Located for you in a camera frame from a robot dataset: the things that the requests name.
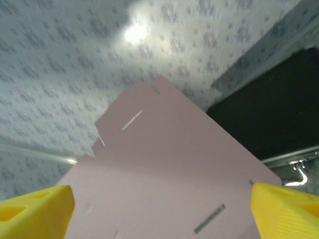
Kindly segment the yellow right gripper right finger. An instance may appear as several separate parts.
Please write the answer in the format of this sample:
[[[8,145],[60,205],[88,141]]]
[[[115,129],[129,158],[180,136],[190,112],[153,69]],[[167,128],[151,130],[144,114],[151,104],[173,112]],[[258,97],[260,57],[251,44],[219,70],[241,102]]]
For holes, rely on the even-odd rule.
[[[250,207],[261,239],[319,239],[319,196],[255,183]]]

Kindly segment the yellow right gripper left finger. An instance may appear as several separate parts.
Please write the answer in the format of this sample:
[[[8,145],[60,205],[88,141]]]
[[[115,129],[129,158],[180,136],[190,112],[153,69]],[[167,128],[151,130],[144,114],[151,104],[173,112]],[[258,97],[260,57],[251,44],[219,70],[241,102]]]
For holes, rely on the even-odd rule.
[[[64,239],[74,208],[69,185],[0,201],[0,239]]]

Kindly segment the black case with metal latches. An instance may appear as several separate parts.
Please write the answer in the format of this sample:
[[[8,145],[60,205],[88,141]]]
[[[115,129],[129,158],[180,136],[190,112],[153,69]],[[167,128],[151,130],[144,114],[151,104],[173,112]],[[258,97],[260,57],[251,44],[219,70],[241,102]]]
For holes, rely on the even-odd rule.
[[[285,186],[308,184],[319,160],[319,49],[293,54],[207,114]]]

